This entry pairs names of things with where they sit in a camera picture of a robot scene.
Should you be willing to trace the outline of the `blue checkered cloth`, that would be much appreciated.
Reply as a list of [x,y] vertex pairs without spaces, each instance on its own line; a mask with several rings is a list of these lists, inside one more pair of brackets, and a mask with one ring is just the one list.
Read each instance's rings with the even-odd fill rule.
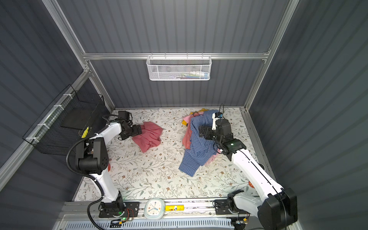
[[199,136],[200,126],[212,126],[212,115],[218,110],[209,110],[203,114],[191,117],[188,128],[191,131],[190,145],[185,149],[179,170],[193,177],[199,167],[204,166],[212,156],[218,154],[218,148],[213,140],[206,140]]

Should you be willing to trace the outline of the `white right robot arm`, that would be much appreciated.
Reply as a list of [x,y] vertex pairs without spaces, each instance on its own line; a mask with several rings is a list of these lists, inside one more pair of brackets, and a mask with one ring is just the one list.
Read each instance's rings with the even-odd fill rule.
[[225,205],[229,212],[245,211],[254,215],[265,230],[282,230],[298,220],[295,192],[277,183],[256,162],[246,146],[233,137],[228,120],[215,118],[212,126],[199,126],[198,135],[213,140],[217,149],[245,174],[258,193],[257,197],[243,190],[229,193]]

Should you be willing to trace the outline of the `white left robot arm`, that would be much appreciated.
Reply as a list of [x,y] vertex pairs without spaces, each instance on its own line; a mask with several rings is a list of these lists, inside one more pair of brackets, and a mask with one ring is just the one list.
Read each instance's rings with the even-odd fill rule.
[[103,119],[107,123],[101,130],[83,135],[72,145],[66,163],[73,173],[89,178],[100,192],[101,197],[93,202],[99,205],[99,217],[127,219],[133,214],[126,208],[109,174],[107,145],[116,136],[119,140],[126,140],[142,134],[142,130],[140,125],[133,124],[132,114],[128,111],[118,111],[116,115],[103,116]]

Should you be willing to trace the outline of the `dark pink cloth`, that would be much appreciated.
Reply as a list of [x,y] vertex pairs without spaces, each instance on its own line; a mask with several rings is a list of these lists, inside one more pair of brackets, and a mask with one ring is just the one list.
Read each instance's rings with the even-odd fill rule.
[[161,143],[163,128],[153,122],[143,122],[141,125],[142,134],[132,137],[132,140],[145,153],[148,149],[157,147]]

